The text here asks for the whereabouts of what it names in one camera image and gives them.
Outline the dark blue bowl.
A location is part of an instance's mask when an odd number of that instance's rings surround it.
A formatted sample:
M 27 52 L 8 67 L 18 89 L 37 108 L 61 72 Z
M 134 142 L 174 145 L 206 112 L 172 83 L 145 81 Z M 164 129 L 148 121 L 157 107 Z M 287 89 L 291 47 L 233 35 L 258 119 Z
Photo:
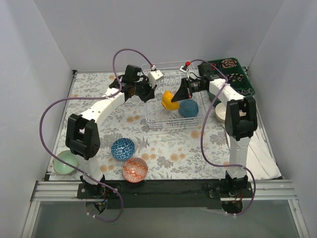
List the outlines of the dark blue bowl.
M 199 112 L 198 104 L 194 100 L 183 100 L 179 106 L 178 112 L 184 118 L 196 117 Z

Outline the yellow bowl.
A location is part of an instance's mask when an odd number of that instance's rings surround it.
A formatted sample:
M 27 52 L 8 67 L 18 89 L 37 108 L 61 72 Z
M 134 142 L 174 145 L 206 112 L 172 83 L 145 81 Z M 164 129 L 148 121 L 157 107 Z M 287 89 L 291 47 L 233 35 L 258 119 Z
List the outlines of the yellow bowl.
M 180 105 L 178 102 L 172 102 L 173 94 L 170 91 L 165 91 L 162 95 L 162 101 L 161 104 L 166 110 L 169 111 L 175 111 L 180 108 Z

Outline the white wire dish rack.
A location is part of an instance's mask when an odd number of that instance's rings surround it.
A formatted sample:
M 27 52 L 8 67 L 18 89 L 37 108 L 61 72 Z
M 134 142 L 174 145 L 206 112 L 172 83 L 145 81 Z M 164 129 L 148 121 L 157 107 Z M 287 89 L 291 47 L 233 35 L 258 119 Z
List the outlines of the white wire dish rack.
M 175 94 L 181 84 L 181 79 L 186 76 L 179 69 L 185 61 L 172 61 L 155 63 L 158 70 L 163 73 L 163 79 L 157 83 L 155 97 L 146 102 L 146 122 L 150 129 L 176 129 L 199 125 L 203 122 L 209 107 L 209 96 L 207 92 L 201 91 L 193 94 L 192 100 L 198 105 L 196 117 L 185 118 L 178 110 L 167 110 L 161 104 L 165 91 Z

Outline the green compartment tray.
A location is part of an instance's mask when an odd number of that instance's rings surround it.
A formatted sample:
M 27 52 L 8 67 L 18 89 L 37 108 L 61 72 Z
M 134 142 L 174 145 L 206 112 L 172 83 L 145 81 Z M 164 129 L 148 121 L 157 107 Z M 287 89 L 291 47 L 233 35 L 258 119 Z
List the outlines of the green compartment tray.
M 215 65 L 228 78 L 228 84 L 238 93 L 246 97 L 252 97 L 255 94 L 247 72 L 240 65 L 238 59 L 217 59 L 211 60 L 210 63 Z

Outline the blue patterned bowl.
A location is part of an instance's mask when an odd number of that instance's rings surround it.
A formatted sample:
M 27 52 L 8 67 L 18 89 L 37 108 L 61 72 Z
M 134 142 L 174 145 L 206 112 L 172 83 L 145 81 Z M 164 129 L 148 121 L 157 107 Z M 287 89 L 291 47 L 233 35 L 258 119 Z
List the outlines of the blue patterned bowl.
M 118 161 L 127 161 L 135 153 L 135 144 L 129 138 L 120 138 L 111 146 L 111 153 Z

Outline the red patterned bowl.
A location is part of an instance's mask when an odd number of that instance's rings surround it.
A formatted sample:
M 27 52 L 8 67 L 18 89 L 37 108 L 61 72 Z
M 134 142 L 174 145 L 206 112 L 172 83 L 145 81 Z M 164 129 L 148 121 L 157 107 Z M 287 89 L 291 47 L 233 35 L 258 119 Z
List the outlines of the red patterned bowl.
M 138 157 L 128 159 L 123 165 L 123 177 L 131 183 L 138 183 L 145 179 L 148 173 L 147 163 Z

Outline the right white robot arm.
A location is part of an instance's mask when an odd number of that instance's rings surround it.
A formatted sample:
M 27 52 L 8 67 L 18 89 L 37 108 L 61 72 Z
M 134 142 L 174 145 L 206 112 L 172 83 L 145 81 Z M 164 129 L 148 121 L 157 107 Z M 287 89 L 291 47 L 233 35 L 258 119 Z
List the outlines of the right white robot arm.
M 212 104 L 219 99 L 226 106 L 225 130 L 230 141 L 229 165 L 226 165 L 225 178 L 220 191 L 235 197 L 247 188 L 248 175 L 246 168 L 248 146 L 254 131 L 258 127 L 256 102 L 254 98 L 245 97 L 234 90 L 223 73 L 210 62 L 200 60 L 200 66 L 208 65 L 222 76 L 212 79 L 200 73 L 200 79 L 181 79 L 181 84 L 171 102 L 190 99 L 193 93 L 208 91 L 215 95 Z

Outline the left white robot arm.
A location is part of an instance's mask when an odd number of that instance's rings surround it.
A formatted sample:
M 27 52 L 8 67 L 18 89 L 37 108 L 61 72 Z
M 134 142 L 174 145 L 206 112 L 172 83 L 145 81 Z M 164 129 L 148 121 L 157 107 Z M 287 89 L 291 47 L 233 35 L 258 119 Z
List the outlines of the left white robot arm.
M 163 73 L 155 66 L 146 75 L 141 71 L 138 66 L 128 65 L 124 74 L 109 85 L 102 99 L 81 114 L 71 114 L 68 118 L 65 145 L 78 159 L 82 170 L 80 180 L 94 198 L 101 198 L 106 191 L 105 176 L 96 158 L 101 145 L 99 128 L 131 97 L 138 96 L 143 102 L 153 99 L 157 82 L 163 79 Z

